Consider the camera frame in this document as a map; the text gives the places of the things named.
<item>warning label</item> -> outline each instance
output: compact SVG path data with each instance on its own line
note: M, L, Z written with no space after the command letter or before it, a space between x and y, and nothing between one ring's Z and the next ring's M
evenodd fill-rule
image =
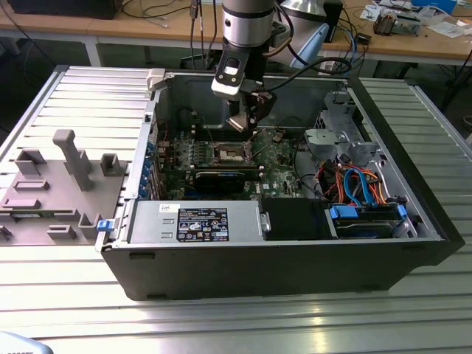
M177 240L179 242L229 241L227 209L179 209Z

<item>green circuit board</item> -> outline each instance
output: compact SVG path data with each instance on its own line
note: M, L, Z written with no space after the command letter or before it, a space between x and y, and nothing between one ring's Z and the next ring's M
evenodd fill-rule
M263 129L253 140L196 141L191 133L181 133L170 145L170 157L163 166L169 200L258 200L299 198L302 191L291 165L293 140L281 131ZM244 191L234 195L201 195L192 187L194 170L250 169Z

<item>white sticker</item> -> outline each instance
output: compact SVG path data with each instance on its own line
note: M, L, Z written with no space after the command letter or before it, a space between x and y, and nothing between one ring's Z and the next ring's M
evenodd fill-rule
M180 204L161 204L159 205L159 212L178 212Z

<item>desk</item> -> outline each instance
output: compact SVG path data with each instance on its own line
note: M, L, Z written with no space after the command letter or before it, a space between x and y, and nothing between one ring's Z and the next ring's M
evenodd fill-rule
M143 0L145 6L156 4L161 0ZM407 63L434 63L445 65L462 65L468 53L472 49L469 38L461 36L450 39L444 35L435 33L427 28L422 28L420 35L392 35L389 37L373 34L371 21L361 20L354 15L359 15L360 7L367 0L347 1L347 12L351 21L357 27L363 27L361 32L372 36L366 59L389 60ZM175 10L186 6L187 0L177 0L173 5L165 7L166 11ZM15 14L11 7L5 7L15 21L32 38L77 41L86 46L88 57L92 66L101 66L98 44L127 44L139 46L168 46L188 48L190 46L190 20L188 10L167 16L163 23L169 28L162 28L141 18L131 18L124 13L117 13L114 20L98 20L90 18L74 18L66 16L45 15L19 15ZM139 15L138 4L130 4L130 13ZM469 15L468 9L459 8L454 15ZM218 36L214 48L221 48L221 7L218 6ZM204 41L208 47L213 34L212 6L204 5ZM200 34L198 25L195 25L195 48L199 47ZM10 20L0 12L0 37L20 38L23 35L15 28ZM324 44L321 56L340 56L349 50L349 44L344 39L343 33L337 31L334 41Z

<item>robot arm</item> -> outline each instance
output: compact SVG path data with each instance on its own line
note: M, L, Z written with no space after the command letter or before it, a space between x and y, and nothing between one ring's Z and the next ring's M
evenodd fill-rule
M292 41L293 49L304 60L316 57L328 30L323 2L223 0L223 54L212 90L229 101L227 122L233 128L253 130L274 106L277 96L263 88L269 58L300 67L301 63L286 49ZM285 17L280 17L281 21L274 16L276 8ZM244 112L239 111L239 100Z

